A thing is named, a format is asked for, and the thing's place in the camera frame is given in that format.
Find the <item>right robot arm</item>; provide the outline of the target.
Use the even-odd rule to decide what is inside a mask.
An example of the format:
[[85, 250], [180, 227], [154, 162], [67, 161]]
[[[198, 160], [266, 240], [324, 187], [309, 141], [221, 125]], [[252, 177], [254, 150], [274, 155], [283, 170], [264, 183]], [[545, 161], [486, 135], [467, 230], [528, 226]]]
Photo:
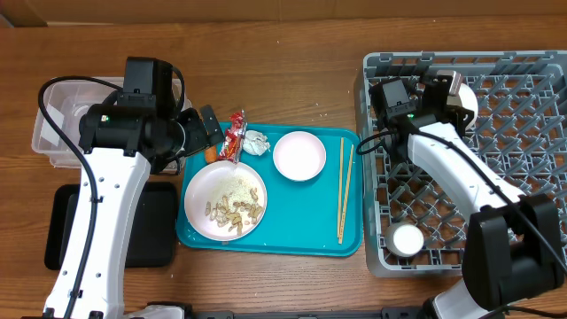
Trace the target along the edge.
[[419, 318], [502, 318], [518, 301], [563, 286], [558, 209], [545, 194], [526, 195], [463, 142], [478, 100], [459, 75], [424, 75], [423, 91], [400, 77], [369, 88], [374, 135], [397, 161], [423, 169], [463, 215], [462, 278], [424, 302]]

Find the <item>white cup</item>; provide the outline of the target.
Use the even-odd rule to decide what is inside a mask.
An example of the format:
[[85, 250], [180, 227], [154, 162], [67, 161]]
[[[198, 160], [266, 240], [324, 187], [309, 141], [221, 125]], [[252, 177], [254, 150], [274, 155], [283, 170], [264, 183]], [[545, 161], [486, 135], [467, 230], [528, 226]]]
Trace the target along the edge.
[[397, 222], [390, 225], [385, 232], [384, 242], [390, 253], [402, 258], [418, 254], [424, 245], [424, 236], [415, 225]]

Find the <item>wooden chopstick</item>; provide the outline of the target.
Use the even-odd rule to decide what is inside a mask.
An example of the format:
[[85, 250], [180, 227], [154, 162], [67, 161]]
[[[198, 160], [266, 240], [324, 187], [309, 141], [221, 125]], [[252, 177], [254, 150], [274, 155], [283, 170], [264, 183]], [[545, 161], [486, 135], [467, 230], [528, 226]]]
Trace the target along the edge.
[[340, 138], [339, 146], [339, 177], [338, 177], [338, 212], [337, 212], [337, 238], [338, 242], [340, 240], [340, 229], [341, 229], [341, 219], [342, 219], [342, 186], [343, 186], [343, 169], [344, 169], [344, 138]]
[[345, 227], [346, 227], [346, 215], [347, 215], [347, 207], [348, 207], [348, 199], [349, 199], [349, 192], [350, 192], [350, 184], [351, 184], [351, 176], [352, 176], [352, 167], [353, 167], [353, 159], [354, 159], [354, 145], [351, 145], [350, 156], [349, 156], [349, 163], [347, 168], [347, 175], [346, 175], [346, 185], [345, 191], [343, 192], [344, 198], [342, 200], [342, 211], [341, 211], [341, 220], [339, 224], [339, 235], [338, 235], [338, 243], [340, 245], [344, 242], [345, 236]]

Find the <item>orange carrot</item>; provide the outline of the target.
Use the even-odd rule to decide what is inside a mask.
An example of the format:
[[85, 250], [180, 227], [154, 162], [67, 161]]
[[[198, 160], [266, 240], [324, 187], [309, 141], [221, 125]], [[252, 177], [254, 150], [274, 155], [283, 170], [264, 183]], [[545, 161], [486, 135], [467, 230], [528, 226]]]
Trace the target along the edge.
[[[218, 122], [214, 117], [214, 111], [212, 108], [206, 109], [204, 117], [204, 123], [210, 138], [214, 138], [214, 135], [217, 133], [217, 125]], [[217, 160], [217, 152], [216, 149], [213, 147], [213, 143], [210, 142], [210, 146], [205, 149], [205, 160], [207, 164], [214, 163]]]

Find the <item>white bowl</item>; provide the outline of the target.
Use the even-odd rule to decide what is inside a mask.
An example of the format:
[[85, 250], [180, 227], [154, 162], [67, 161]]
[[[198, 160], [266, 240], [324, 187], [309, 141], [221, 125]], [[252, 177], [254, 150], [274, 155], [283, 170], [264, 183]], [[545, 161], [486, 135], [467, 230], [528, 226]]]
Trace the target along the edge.
[[475, 92], [465, 83], [460, 85], [458, 95], [452, 97], [453, 104], [458, 105], [468, 111], [472, 111], [472, 115], [465, 117], [465, 129], [471, 129], [478, 118], [478, 100]]

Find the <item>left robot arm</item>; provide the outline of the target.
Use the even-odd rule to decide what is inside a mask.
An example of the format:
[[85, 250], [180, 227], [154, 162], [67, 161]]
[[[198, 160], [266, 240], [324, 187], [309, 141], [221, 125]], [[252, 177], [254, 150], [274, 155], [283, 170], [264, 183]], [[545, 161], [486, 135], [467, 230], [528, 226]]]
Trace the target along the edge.
[[169, 163], [224, 140], [211, 106], [185, 108], [173, 79], [181, 71], [157, 58], [129, 57], [122, 85], [81, 117], [77, 144], [49, 115], [43, 118], [82, 165], [79, 198], [57, 281], [45, 301], [44, 318], [121, 318], [123, 284], [132, 225], [150, 175]]

